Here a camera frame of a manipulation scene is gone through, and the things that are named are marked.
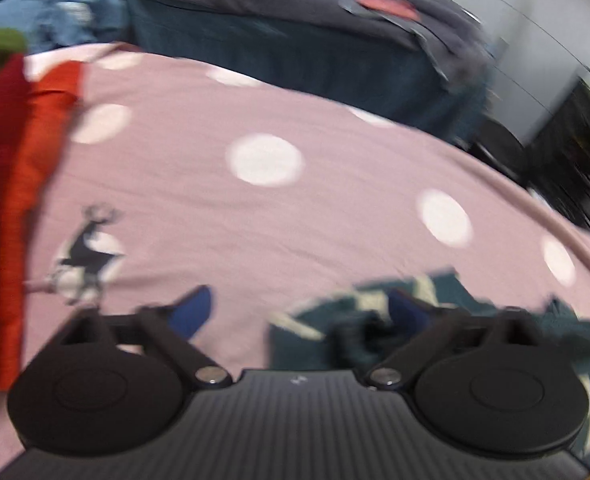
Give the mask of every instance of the gray ribbed panel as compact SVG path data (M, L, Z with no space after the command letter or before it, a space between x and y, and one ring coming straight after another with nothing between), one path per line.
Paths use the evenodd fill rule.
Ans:
M404 399L351 372L247 372L198 394L182 419L124 453L65 459L32 450L2 480L583 480L567 453L500 462L433 437Z

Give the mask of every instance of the black round object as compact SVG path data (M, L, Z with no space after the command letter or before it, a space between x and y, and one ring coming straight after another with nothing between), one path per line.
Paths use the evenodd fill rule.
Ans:
M452 441L502 457L544 454L578 434L588 399L552 350L498 344L438 361L416 384L418 409Z
M97 456L151 440L182 402L168 366L101 340L46 347L12 387L8 413L27 446Z

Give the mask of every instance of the metal screw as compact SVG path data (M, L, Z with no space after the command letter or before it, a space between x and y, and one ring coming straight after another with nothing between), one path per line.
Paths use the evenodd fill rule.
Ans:
M370 380L381 386L393 386L402 381L402 375L392 368L378 368L370 374Z
M195 373L202 383L219 384L228 377L228 372L219 366L204 366Z

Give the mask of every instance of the bed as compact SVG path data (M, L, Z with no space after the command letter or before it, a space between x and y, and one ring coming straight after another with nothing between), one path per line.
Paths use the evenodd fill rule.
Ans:
M451 143L467 141L484 113L488 72L447 84L422 41L393 23L351 14L342 7L346 0L125 1L132 41L147 52L222 66ZM450 4L447 14L478 26ZM487 64L481 36L465 56Z
M453 267L476 297L590 318L590 235L421 131L195 60L88 45L78 115L27 262L24 363L76 306L125 313L212 286L192 340L264 367L267 319L356 283ZM107 255L87 282L76 241ZM59 272L57 285L52 275ZM21 449L0 393L0 468Z

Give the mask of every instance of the deer print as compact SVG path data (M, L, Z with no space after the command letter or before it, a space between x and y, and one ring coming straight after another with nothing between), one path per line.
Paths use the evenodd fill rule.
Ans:
M96 238L100 227L114 223L120 216L120 213L113 208L104 215L102 211L107 211L105 204L91 205L83 209L87 220L86 225L70 245L68 256L55 261L55 269L49 276L50 285L53 290L56 290L57 283L64 272L74 267L82 268L82 282L75 296L68 301L68 305L77 304L87 290L93 289L96 293L96 302L99 304L104 293L100 274L111 261L123 256L123 254L102 253L91 247L91 241Z

